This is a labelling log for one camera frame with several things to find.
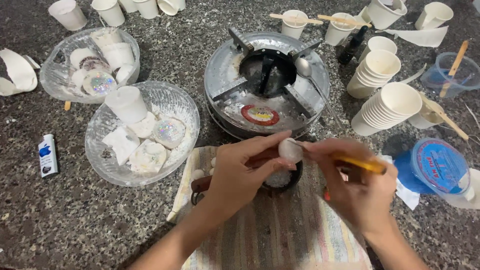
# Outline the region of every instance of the wooden popsicle stick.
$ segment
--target wooden popsicle stick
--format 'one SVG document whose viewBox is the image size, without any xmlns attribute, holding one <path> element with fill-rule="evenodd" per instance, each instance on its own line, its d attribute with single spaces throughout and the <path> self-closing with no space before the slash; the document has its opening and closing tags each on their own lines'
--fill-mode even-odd
<svg viewBox="0 0 480 270">
<path fill-rule="evenodd" d="M 322 20 L 329 20 L 329 21 L 334 21 L 334 22 L 338 22 L 338 23 L 346 23 L 346 24 L 349 24 L 349 25 L 361 25 L 361 26 L 366 25 L 369 28 L 372 26 L 369 23 L 361 23 L 361 22 L 357 22 L 355 20 L 348 20 L 348 19 L 337 18 L 337 17 L 332 17 L 332 16 L 326 16 L 326 15 L 318 15 L 317 17 L 319 19 L 322 19 Z"/>
<path fill-rule="evenodd" d="M 72 105 L 71 101 L 66 101 L 65 102 L 65 107 L 63 107 L 65 110 L 70 110 L 70 106 Z"/>
<path fill-rule="evenodd" d="M 448 73 L 449 76 L 455 76 L 456 70 L 458 69 L 458 66 L 462 62 L 463 55 L 465 54 L 465 51 L 467 50 L 468 47 L 468 40 L 463 41 L 462 46 L 460 47 L 460 50 L 458 51 L 458 54 L 456 55 L 455 61 L 453 62 L 452 68 L 450 69 L 450 72 Z M 447 94 L 447 90 L 450 87 L 450 83 L 444 84 L 442 87 L 442 90 L 440 91 L 440 97 L 443 98 Z"/>
<path fill-rule="evenodd" d="M 421 100 L 427 105 L 428 108 L 430 108 L 432 111 L 437 113 L 444 121 L 447 123 L 447 125 L 451 126 L 457 133 L 462 137 L 463 139 L 468 141 L 468 135 L 463 132 L 456 124 L 455 122 L 452 121 L 443 111 L 438 110 L 434 105 L 431 104 L 431 100 L 429 100 L 423 93 L 419 93 Z"/>
<path fill-rule="evenodd" d="M 317 25 L 323 25 L 324 24 L 322 21 L 319 21 L 319 20 L 298 18 L 298 17 L 280 15 L 280 14 L 275 14 L 275 13 L 271 13 L 270 17 L 275 18 L 275 19 L 283 19 L 283 20 L 291 21 L 291 22 L 309 23 L 309 24 L 317 24 Z"/>
</svg>

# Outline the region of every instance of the blue lid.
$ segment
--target blue lid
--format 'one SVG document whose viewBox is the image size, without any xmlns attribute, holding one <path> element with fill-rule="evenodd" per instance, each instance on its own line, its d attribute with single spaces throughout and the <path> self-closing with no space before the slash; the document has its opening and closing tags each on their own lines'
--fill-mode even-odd
<svg viewBox="0 0 480 270">
<path fill-rule="evenodd" d="M 418 141 L 412 150 L 414 174 L 438 191 L 457 194 L 460 179 L 468 173 L 468 164 L 460 152 L 443 140 L 425 138 Z"/>
</svg>

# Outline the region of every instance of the dropper bottle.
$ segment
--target dropper bottle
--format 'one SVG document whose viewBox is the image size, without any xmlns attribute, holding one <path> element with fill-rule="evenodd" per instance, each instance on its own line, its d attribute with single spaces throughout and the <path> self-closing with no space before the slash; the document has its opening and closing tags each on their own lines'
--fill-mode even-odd
<svg viewBox="0 0 480 270">
<path fill-rule="evenodd" d="M 364 25 L 360 28 L 357 34 L 355 34 L 352 37 L 352 40 L 349 42 L 349 44 L 345 47 L 342 53 L 340 53 L 338 57 L 338 62 L 340 64 L 346 65 L 350 63 L 352 60 L 353 56 L 359 49 L 361 43 L 365 39 L 365 33 L 368 30 L 368 26 Z"/>
</svg>

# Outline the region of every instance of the striped towel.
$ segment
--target striped towel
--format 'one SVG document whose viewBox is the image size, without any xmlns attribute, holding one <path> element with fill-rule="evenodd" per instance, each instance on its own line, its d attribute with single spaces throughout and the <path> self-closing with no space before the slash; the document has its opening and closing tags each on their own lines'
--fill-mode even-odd
<svg viewBox="0 0 480 270">
<path fill-rule="evenodd" d="M 191 173 L 208 172 L 216 147 L 195 148 L 187 159 L 173 210 L 177 223 L 191 208 Z M 304 160 L 296 187 L 281 194 L 260 189 L 252 203 L 213 232 L 183 270 L 371 270 L 365 242 L 322 199 L 325 180 Z"/>
</svg>

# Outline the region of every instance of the right hand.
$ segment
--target right hand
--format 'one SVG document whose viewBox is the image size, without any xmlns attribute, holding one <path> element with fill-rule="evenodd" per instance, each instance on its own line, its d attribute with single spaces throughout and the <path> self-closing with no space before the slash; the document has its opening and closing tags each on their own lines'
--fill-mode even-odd
<svg viewBox="0 0 480 270">
<path fill-rule="evenodd" d="M 352 167 L 348 182 L 344 182 L 334 161 L 329 157 L 343 153 L 360 160 L 376 159 L 362 143 L 353 139 L 330 138 L 316 143 L 302 142 L 306 157 L 317 162 L 322 170 L 330 193 L 330 204 L 364 236 L 385 233 L 392 229 L 390 204 L 396 189 L 396 167 L 387 166 L 385 175 L 376 175 L 358 167 Z"/>
</svg>

